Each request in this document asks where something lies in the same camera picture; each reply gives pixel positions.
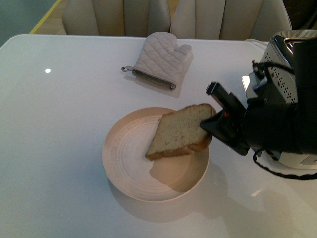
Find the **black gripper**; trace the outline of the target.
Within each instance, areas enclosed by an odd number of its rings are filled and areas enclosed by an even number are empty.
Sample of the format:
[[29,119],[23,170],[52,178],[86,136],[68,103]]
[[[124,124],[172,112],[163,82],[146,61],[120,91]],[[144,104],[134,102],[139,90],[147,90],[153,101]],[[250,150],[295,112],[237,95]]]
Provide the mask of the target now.
[[206,90],[224,110],[200,122],[200,128],[241,155],[249,149],[297,152],[294,132],[296,107],[252,101],[247,108],[218,82]]

